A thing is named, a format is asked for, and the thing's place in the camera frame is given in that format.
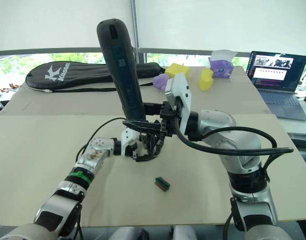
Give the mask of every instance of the laptop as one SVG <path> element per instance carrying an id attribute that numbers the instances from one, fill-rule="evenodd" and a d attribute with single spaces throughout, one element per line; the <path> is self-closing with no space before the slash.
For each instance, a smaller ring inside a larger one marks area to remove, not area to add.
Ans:
<path id="1" fill-rule="evenodd" d="M 306 121 L 306 114 L 295 95 L 305 64 L 306 56 L 251 53 L 246 74 L 277 117 Z"/>

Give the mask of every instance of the black handheld device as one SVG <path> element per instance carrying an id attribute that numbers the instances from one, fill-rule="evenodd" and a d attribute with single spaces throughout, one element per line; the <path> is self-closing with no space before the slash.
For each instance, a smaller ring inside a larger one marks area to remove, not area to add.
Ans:
<path id="1" fill-rule="evenodd" d="M 101 21 L 97 36 L 126 118 L 145 119 L 135 57 L 125 23 L 116 18 Z"/>

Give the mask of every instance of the laptop screen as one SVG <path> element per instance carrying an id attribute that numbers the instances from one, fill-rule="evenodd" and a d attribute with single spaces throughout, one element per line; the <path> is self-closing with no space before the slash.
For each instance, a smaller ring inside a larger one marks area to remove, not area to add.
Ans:
<path id="1" fill-rule="evenodd" d="M 246 74 L 258 89 L 294 92 L 306 64 L 306 56 L 253 51 Z"/>

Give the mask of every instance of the white window blind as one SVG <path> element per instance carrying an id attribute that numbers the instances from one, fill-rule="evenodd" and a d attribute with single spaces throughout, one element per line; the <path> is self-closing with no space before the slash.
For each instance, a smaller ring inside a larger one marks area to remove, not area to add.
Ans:
<path id="1" fill-rule="evenodd" d="M 0 0 L 0 51 L 99 48 L 96 26 L 110 18 L 134 43 L 129 0 Z"/>
<path id="2" fill-rule="evenodd" d="M 306 0 L 136 0 L 140 49 L 306 55 Z"/>

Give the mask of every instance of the yellow toy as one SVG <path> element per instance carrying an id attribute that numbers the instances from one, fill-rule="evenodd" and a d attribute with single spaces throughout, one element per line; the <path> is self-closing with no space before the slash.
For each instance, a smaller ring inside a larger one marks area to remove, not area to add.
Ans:
<path id="1" fill-rule="evenodd" d="M 170 65 L 166 69 L 165 73 L 170 78 L 173 78 L 176 74 L 184 73 L 185 74 L 185 78 L 188 79 L 188 76 L 189 76 L 189 67 L 188 66 L 182 66 L 182 65 L 179 65 L 177 63 L 172 63 L 172 65 Z"/>
<path id="2" fill-rule="evenodd" d="M 200 90 L 205 91 L 210 89 L 213 84 L 213 71 L 209 68 L 205 68 L 202 71 L 201 77 L 199 78 L 198 86 Z"/>

